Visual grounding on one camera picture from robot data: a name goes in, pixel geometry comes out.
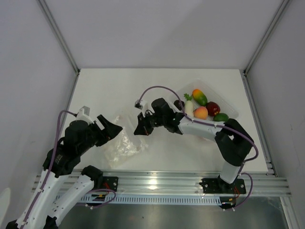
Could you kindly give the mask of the green lime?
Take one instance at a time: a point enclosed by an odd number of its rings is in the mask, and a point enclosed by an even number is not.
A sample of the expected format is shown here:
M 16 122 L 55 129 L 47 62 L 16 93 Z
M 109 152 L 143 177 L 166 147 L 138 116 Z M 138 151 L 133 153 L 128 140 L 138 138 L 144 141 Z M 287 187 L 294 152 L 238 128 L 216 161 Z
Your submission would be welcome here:
M 218 113 L 213 117 L 215 122 L 226 122 L 229 120 L 229 116 L 225 113 Z

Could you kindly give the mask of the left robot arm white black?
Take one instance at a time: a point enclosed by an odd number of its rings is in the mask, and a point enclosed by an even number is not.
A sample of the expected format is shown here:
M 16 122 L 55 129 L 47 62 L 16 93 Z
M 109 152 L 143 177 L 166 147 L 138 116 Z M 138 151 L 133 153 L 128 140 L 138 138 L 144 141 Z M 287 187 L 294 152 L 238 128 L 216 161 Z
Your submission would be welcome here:
M 74 185 L 59 199 L 56 196 L 69 178 L 81 156 L 92 147 L 100 147 L 114 139 L 122 127 L 109 122 L 102 115 L 97 119 L 103 129 L 86 114 L 75 114 L 75 120 L 65 129 L 64 137 L 56 135 L 54 148 L 43 163 L 39 185 L 23 214 L 7 224 L 8 229 L 56 229 L 69 211 L 88 192 L 102 191 L 103 172 L 87 166 Z

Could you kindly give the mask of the white radish with leaves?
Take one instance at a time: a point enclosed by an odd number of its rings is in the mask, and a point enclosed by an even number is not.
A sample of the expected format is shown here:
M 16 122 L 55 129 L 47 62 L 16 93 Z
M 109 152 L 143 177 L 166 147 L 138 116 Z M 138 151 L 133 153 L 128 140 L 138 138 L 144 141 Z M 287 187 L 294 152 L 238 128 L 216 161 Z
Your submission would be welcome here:
M 185 113 L 189 117 L 193 117 L 193 111 L 194 111 L 194 104 L 192 102 L 193 97 L 190 96 L 189 94 L 184 94 L 184 98 L 186 99 L 186 102 L 184 104 Z

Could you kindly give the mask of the clear zip top bag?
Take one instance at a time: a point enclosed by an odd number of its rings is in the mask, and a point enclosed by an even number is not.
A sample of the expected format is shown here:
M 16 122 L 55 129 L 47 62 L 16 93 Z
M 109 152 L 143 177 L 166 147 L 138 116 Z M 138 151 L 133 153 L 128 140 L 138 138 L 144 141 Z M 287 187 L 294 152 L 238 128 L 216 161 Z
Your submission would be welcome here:
M 113 123 L 121 126 L 122 131 L 103 146 L 110 168 L 117 168 L 148 148 L 143 136 L 134 135 L 138 123 L 137 114 L 136 109 L 128 107 L 123 107 L 116 113 Z

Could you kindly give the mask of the dark red apple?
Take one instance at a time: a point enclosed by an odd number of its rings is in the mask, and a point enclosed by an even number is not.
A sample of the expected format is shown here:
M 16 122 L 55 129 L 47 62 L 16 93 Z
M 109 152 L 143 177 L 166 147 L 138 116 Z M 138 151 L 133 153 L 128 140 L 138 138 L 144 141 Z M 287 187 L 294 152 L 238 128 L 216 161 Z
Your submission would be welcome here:
M 212 117 L 216 116 L 221 111 L 220 106 L 212 101 L 208 102 L 205 107 L 208 111 L 208 115 Z

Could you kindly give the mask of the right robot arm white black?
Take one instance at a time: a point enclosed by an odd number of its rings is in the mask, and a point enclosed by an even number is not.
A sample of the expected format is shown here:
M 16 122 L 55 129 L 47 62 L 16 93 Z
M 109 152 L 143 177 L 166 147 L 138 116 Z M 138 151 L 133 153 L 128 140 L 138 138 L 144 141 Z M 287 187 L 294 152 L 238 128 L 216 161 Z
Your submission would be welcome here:
M 245 158 L 254 147 L 253 139 L 236 120 L 204 122 L 191 119 L 183 112 L 174 111 L 163 98 L 152 102 L 153 112 L 148 110 L 148 104 L 143 100 L 137 100 L 134 106 L 141 110 L 135 135 L 150 135 L 154 128 L 162 126 L 170 133 L 194 135 L 216 142 L 224 159 L 218 188 L 225 193 L 234 188 Z

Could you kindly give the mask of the orange peach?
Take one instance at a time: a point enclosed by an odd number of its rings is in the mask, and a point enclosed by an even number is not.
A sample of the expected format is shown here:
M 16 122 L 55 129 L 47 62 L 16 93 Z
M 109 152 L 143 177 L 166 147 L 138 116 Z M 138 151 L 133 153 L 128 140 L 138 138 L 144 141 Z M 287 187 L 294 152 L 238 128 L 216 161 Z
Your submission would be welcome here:
M 193 116 L 198 119 L 206 120 L 208 117 L 208 110 L 204 106 L 200 106 L 194 110 Z

